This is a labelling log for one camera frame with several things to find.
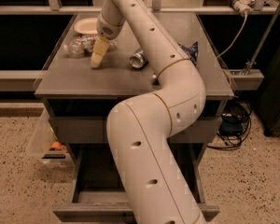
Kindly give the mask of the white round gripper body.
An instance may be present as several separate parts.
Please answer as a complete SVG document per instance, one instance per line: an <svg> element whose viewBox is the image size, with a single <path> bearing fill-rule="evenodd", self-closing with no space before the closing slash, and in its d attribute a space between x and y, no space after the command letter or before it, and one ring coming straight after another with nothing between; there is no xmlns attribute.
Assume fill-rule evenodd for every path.
<svg viewBox="0 0 280 224"><path fill-rule="evenodd" d="M110 16L100 13L96 23L97 33L109 40L119 36L125 19L121 13L112 13Z"/></svg>

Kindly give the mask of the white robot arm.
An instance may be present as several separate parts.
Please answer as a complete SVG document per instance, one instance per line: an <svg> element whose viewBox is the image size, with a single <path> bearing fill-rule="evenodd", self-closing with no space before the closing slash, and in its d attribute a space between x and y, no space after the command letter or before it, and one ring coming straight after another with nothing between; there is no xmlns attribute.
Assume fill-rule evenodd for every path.
<svg viewBox="0 0 280 224"><path fill-rule="evenodd" d="M206 224L167 142L202 114L203 80L144 0L105 0L93 67L99 67L123 25L132 29L161 85L115 105L106 122L108 143L136 222Z"/></svg>

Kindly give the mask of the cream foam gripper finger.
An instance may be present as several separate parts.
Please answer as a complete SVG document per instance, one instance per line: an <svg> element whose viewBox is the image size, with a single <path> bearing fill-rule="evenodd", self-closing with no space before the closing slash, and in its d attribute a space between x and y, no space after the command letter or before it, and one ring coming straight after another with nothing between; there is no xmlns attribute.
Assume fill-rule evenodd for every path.
<svg viewBox="0 0 280 224"><path fill-rule="evenodd" d="M110 47L110 41L103 37L99 36L94 44L93 52L91 56L91 67L98 68Z"/></svg>

